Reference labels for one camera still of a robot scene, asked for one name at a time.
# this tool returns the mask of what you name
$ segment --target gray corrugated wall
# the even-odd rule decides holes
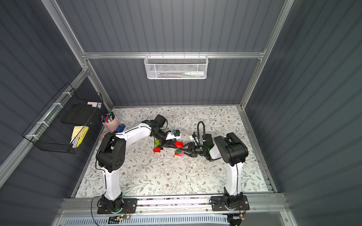
[[[94,91],[88,79],[79,89]],[[88,142],[76,154],[32,148],[0,188],[0,225],[51,225],[63,199],[71,196],[100,129],[89,130]]]
[[[257,59],[210,59],[206,79],[151,80],[142,59],[91,59],[115,106],[240,104]]]
[[[81,67],[40,1],[0,1],[0,162]]]
[[[58,0],[86,52],[259,52],[283,0]],[[257,60],[210,59],[205,80],[148,80],[143,60],[91,60],[115,106],[239,104]]]
[[[57,2],[86,52],[257,52],[283,0]]]
[[[81,67],[41,1],[1,0],[0,34],[2,163],[28,124]],[[82,86],[93,88],[88,80]],[[0,225],[50,225],[92,146],[77,154],[32,148],[0,188]]]
[[[246,107],[299,225],[360,225],[362,2],[297,1]]]

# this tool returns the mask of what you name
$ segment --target metal vent grille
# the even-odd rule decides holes
[[[128,220],[121,220],[118,224],[108,224],[108,217],[94,217],[99,225],[173,225],[217,223],[229,225],[227,216],[222,214],[185,214],[185,215],[160,215],[160,216],[132,216]],[[64,226],[94,226],[91,217],[68,217]]]
[[[149,79],[205,79],[207,56],[199,58],[151,58],[146,56],[144,65]]]

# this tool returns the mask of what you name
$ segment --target black wire basket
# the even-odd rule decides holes
[[[32,142],[42,151],[76,153],[88,142],[94,143],[94,137],[97,137],[101,127],[101,105],[103,99],[100,93],[88,90],[71,89],[63,93],[63,98],[59,103],[54,103],[49,111],[40,121],[34,120],[31,125],[24,131],[22,136]],[[91,116],[84,119],[86,123],[78,132],[75,138],[72,138],[75,125],[63,123],[62,120],[67,112],[75,105],[88,105],[88,102],[96,102],[97,107]]]

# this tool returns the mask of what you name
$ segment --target white wire basket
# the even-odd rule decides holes
[[[207,56],[197,58],[152,58],[146,56],[144,65],[149,79],[205,79]]]

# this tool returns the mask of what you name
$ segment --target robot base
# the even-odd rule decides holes
[[[210,203],[212,204],[213,211],[228,211],[229,209],[226,208],[224,203],[224,198],[222,196],[211,196]],[[240,209],[241,211],[250,210],[248,198],[243,195],[243,200],[240,201]]]
[[[113,208],[114,204],[117,204],[117,206],[119,206],[118,208],[121,208],[121,210],[118,213],[126,213],[126,212],[135,213],[137,207],[137,199],[122,199],[122,196],[120,195],[116,200],[112,202],[109,201],[104,196],[102,196],[99,202],[97,214],[112,214],[112,212],[116,212]]]

